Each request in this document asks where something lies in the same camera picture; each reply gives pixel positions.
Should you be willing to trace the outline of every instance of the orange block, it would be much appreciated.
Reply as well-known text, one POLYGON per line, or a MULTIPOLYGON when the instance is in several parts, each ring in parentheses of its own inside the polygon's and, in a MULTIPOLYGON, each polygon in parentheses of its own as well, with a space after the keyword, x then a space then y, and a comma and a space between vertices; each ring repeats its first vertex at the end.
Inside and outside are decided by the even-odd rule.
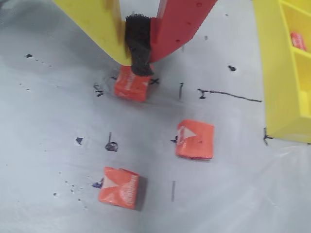
POLYGON ((151 76, 138 76, 131 67, 121 66, 114 90, 117 96, 128 100, 145 101, 151 76))
POLYGON ((98 196, 101 202, 134 209, 139 175, 112 167, 104 168, 104 183, 98 196))
POLYGON ((195 120, 178 125, 176 155, 191 159, 213 158, 214 126, 195 120))

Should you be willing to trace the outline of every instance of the black marker line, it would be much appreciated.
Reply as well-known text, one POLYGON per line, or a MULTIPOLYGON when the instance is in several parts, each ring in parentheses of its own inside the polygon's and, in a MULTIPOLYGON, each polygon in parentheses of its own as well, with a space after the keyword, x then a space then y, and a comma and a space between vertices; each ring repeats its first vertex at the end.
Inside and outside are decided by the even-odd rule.
POLYGON ((213 90, 206 91, 206 90, 202 90, 202 89, 198 89, 198 91, 200 91, 202 93, 202 96, 200 97, 200 99, 206 99, 204 94, 206 92, 208 92, 210 94, 228 95, 228 96, 235 97, 235 98, 238 98, 238 99, 243 99, 243 100, 248 100, 248 101, 251 101, 251 102, 262 103, 262 100, 249 99, 249 98, 246 98, 246 97, 243 97, 243 96, 236 96, 236 95, 233 95, 233 94, 230 94, 230 93, 227 93, 227 92, 222 92, 222 91, 213 91, 213 90))
POLYGON ((181 95, 182 95, 182 91, 183 91, 183 86, 184 86, 184 83, 180 83, 180 87, 179 87, 179 99, 181 99, 181 95))
POLYGON ((172 182, 172 199, 171 201, 174 202, 175 200, 175 186, 176 186, 176 181, 172 182))

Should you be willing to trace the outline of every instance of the white triangle logo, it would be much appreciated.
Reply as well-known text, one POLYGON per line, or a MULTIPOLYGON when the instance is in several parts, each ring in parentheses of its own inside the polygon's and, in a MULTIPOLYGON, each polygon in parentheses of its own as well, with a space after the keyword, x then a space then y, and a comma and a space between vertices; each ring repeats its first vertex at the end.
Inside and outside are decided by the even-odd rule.
POLYGON ((192 132, 190 129, 185 127, 184 130, 184 139, 188 138, 188 137, 194 137, 196 136, 196 134, 194 132, 192 132))
POLYGON ((119 185, 114 183, 111 179, 109 179, 108 177, 104 177, 104 183, 102 186, 102 189, 104 188, 112 188, 112 187, 118 187, 119 185))

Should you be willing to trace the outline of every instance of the black ink dot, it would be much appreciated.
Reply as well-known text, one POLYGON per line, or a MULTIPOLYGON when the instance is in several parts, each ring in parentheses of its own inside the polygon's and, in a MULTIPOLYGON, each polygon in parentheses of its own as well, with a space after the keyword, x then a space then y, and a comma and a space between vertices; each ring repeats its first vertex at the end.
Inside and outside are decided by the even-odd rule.
POLYGON ((232 66, 228 66, 228 68, 229 68, 232 72, 234 72, 234 71, 237 70, 235 67, 232 67, 232 66))
POLYGON ((82 145, 82 140, 84 139, 84 137, 78 137, 76 138, 76 142, 79 144, 79 145, 82 145))

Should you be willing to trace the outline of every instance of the black x mark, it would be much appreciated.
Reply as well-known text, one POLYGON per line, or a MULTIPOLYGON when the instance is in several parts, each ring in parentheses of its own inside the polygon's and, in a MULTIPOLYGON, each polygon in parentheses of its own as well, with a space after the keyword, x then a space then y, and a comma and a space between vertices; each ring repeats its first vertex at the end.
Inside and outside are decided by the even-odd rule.
POLYGON ((273 138, 273 137, 269 137, 269 136, 267 135, 267 128, 264 128, 264 137, 263 137, 263 141, 264 141, 264 143, 266 144, 266 146, 268 146, 267 139, 274 139, 274 138, 273 138))
POLYGON ((171 140, 171 142, 177 143, 178 136, 175 136, 175 140, 171 140))
POLYGON ((149 84, 150 84, 150 85, 155 84, 155 83, 156 83, 156 84, 160 84, 160 83, 159 83, 159 80, 160 80, 160 79, 151 79, 149 84))

